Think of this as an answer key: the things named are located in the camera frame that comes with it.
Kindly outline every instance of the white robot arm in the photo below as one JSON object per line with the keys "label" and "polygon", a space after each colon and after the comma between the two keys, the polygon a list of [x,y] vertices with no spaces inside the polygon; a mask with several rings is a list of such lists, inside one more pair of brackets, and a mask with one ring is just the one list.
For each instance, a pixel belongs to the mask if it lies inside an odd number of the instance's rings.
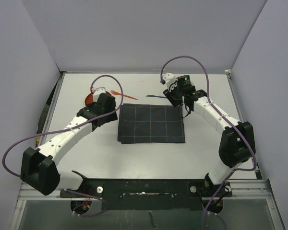
{"label": "white robot arm", "polygon": [[23,154],[20,178],[44,195],[55,189],[78,189],[82,177],[75,172],[58,172],[57,165],[65,154],[83,137],[104,123],[117,120],[116,113],[97,119],[83,126],[93,117],[115,110],[115,98],[104,87],[93,93],[93,103],[82,108],[65,127],[69,131],[60,133],[37,149],[28,148]]}
{"label": "white robot arm", "polygon": [[[191,111],[195,111],[205,118],[221,135],[222,138],[219,148],[220,160],[214,169],[205,177],[211,185],[221,184],[234,169],[238,168],[251,157],[251,154],[243,141],[240,140],[238,134],[222,117],[226,117],[242,132],[255,152],[252,125],[249,122],[242,123],[231,117],[214,102],[211,101],[211,103],[209,103],[206,92],[203,90],[196,91],[195,86],[191,84],[189,75],[176,78],[173,74],[167,73],[163,76],[163,80],[168,88],[163,94],[174,107],[182,105],[184,102],[185,106],[189,107],[188,114],[190,114]],[[222,116],[220,116],[211,104],[214,104]]]}

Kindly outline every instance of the dark checkered cloth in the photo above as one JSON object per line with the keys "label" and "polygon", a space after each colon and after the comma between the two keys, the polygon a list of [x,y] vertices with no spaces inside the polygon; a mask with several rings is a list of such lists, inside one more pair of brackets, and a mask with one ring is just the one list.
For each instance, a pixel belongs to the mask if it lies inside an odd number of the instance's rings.
{"label": "dark checkered cloth", "polygon": [[132,143],[185,143],[182,108],[170,105],[123,104],[118,141]]}

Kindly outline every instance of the purple cable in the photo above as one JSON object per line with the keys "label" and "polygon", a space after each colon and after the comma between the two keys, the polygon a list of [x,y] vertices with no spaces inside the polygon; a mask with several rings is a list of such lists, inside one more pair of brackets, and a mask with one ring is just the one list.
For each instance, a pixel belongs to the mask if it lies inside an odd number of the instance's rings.
{"label": "purple cable", "polygon": [[[97,120],[97,119],[103,118],[103,117],[105,117],[105,116],[109,116],[109,115],[115,113],[116,111],[118,111],[118,110],[120,109],[121,105],[123,104],[123,88],[122,88],[121,84],[119,83],[119,81],[118,81],[116,78],[114,78],[114,77],[111,76],[111,75],[107,75],[107,74],[101,75],[101,76],[97,77],[97,78],[92,82],[91,87],[93,87],[94,83],[95,83],[98,79],[103,78],[103,77],[112,78],[112,79],[115,80],[116,83],[119,85],[119,87],[120,87],[120,92],[121,92],[121,95],[122,95],[119,106],[118,106],[114,111],[112,111],[112,112],[110,112],[110,113],[106,113],[106,114],[103,114],[103,115],[94,117],[94,118],[92,118],[92,119],[90,119],[90,120],[87,120],[87,121],[85,121],[85,122],[77,125],[77,126],[71,127],[71,129],[77,129],[77,128],[79,128],[79,127],[81,127],[81,126],[84,126],[85,124],[88,124],[88,123],[90,123],[90,122],[92,122],[92,121],[95,121],[95,120]],[[10,170],[10,169],[6,166],[6,163],[5,163],[6,157],[7,157],[8,153],[11,151],[12,148],[14,148],[16,145],[18,145],[18,144],[20,144],[20,143],[22,143],[22,142],[24,142],[24,141],[26,141],[26,140],[32,139],[32,138],[37,138],[37,137],[40,137],[40,136],[45,136],[45,135],[50,135],[50,134],[64,133],[64,132],[68,132],[68,131],[70,131],[70,128],[62,129],[62,130],[58,130],[58,131],[46,132],[46,133],[39,133],[39,134],[30,136],[30,137],[27,137],[27,138],[24,138],[24,139],[21,139],[21,140],[15,142],[14,144],[12,144],[12,145],[5,151],[5,153],[4,153],[3,157],[2,157],[2,165],[3,165],[3,167],[4,167],[5,170],[8,171],[10,174],[12,174],[12,175],[14,175],[14,176],[17,176],[17,177],[20,177],[19,174],[17,174],[17,173],[15,173],[15,172],[13,172],[12,170]]]}
{"label": "purple cable", "polygon": [[[87,198],[93,198],[93,199],[99,200],[99,201],[101,201],[101,202],[103,202],[105,204],[108,204],[107,201],[105,201],[105,200],[103,200],[103,199],[101,199],[101,198],[99,198],[97,196],[88,195],[88,194],[84,194],[84,193],[78,193],[78,192],[73,191],[71,189],[66,189],[66,192],[73,193],[73,194],[78,195],[78,196],[84,196],[84,197],[87,197]],[[76,209],[81,207],[81,206],[82,205],[76,206],[72,211],[76,213]],[[104,212],[106,212],[106,209],[105,210],[101,210],[100,212],[97,212],[97,213],[94,213],[94,214],[82,214],[82,215],[78,214],[78,213],[76,213],[76,214],[79,215],[79,217],[95,217],[95,216],[98,216],[100,214],[103,214]]]}
{"label": "purple cable", "polygon": [[170,59],[169,61],[167,61],[162,69],[161,69],[161,73],[160,73],[160,81],[163,82],[163,69],[165,68],[165,66],[170,63],[171,61],[173,60],[176,60],[178,58],[189,58],[189,59],[192,59],[194,61],[196,61],[203,69],[204,73],[205,73],[205,76],[206,76],[206,81],[207,81],[207,99],[208,99],[208,102],[211,104],[211,106],[214,108],[214,110],[230,125],[233,127],[233,129],[238,133],[238,135],[240,136],[240,138],[243,140],[243,142],[245,143],[246,147],[248,148],[248,150],[250,151],[251,153],[251,156],[253,158],[253,168],[251,169],[234,169],[230,175],[220,184],[219,188],[216,190],[216,192],[212,195],[212,197],[210,198],[208,204],[206,205],[204,211],[203,211],[203,216],[202,216],[202,230],[204,230],[204,219],[205,219],[205,214],[206,214],[206,211],[209,207],[209,205],[211,204],[211,202],[213,201],[213,198],[215,198],[215,196],[217,195],[217,193],[221,190],[222,186],[224,185],[224,182],[227,181],[235,171],[254,171],[256,169],[256,166],[257,166],[257,160],[256,160],[256,157],[255,157],[255,153],[254,151],[252,150],[250,144],[248,143],[248,141],[246,140],[246,138],[243,136],[243,134],[237,129],[237,127],[234,126],[233,123],[231,123],[226,117],[224,117],[222,115],[222,113],[217,109],[217,107],[211,103],[211,100],[210,100],[210,90],[209,90],[209,78],[208,78],[208,73],[207,73],[207,70],[206,68],[203,66],[203,64],[197,60],[196,58],[193,58],[191,56],[186,56],[186,55],[183,55],[183,56],[178,56],[178,57],[174,57],[172,59]]}

